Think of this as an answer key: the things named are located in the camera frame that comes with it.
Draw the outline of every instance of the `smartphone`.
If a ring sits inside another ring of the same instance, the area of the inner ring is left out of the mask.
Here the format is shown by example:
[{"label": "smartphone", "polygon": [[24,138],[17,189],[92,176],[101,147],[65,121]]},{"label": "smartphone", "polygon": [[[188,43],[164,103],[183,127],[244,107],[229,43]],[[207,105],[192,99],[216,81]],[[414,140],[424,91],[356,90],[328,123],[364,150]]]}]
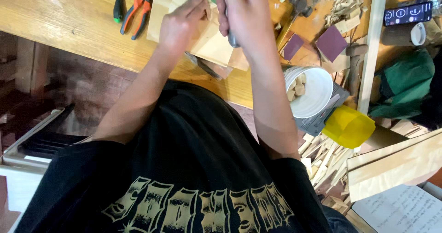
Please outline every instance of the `smartphone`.
[{"label": "smartphone", "polygon": [[384,26],[430,21],[432,9],[433,3],[425,2],[385,10]]}]

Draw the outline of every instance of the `white container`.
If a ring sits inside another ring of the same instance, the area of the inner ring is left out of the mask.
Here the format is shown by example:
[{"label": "white container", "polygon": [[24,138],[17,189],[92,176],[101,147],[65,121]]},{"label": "white container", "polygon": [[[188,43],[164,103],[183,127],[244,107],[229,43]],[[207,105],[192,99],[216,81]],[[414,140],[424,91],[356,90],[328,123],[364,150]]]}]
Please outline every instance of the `white container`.
[{"label": "white container", "polygon": [[327,71],[318,66],[293,66],[284,72],[285,92],[301,73],[305,73],[305,94],[290,102],[293,116],[309,118],[322,111],[333,93],[333,80]]}]

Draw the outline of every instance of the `green cloth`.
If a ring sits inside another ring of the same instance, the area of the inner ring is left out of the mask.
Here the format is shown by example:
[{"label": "green cloth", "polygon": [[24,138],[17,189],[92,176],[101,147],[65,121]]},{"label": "green cloth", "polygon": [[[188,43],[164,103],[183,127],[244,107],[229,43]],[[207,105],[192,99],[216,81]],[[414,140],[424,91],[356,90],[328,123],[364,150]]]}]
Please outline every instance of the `green cloth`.
[{"label": "green cloth", "polygon": [[370,108],[373,117],[410,118],[421,114],[423,97],[430,92],[434,63],[426,49],[402,55],[381,75],[381,104]]}]

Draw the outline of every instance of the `black t-shirt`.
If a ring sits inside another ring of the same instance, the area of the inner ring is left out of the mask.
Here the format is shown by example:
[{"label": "black t-shirt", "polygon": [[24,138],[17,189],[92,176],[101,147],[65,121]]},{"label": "black t-shirt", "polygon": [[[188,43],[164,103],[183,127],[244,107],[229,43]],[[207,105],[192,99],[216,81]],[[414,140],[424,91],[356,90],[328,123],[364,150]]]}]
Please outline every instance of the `black t-shirt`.
[{"label": "black t-shirt", "polygon": [[270,161],[226,102],[176,81],[128,145],[60,151],[16,230],[329,231],[300,161]]}]

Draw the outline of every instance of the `pliers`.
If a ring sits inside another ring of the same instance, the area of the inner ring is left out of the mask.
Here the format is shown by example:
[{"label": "pliers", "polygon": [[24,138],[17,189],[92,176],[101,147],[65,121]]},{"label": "pliers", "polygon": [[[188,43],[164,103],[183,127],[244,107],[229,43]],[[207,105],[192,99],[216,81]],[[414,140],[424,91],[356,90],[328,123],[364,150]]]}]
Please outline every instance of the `pliers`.
[{"label": "pliers", "polygon": [[124,32],[126,31],[127,24],[130,21],[130,19],[134,16],[135,11],[137,11],[138,8],[141,6],[143,7],[142,15],[143,18],[140,21],[140,24],[138,25],[137,31],[135,34],[131,37],[132,40],[135,40],[138,35],[143,31],[144,25],[146,24],[147,20],[147,12],[150,11],[150,0],[134,0],[134,4],[132,7],[130,7],[129,11],[126,13],[126,17],[124,18],[123,25],[121,26],[120,33],[124,35]]}]

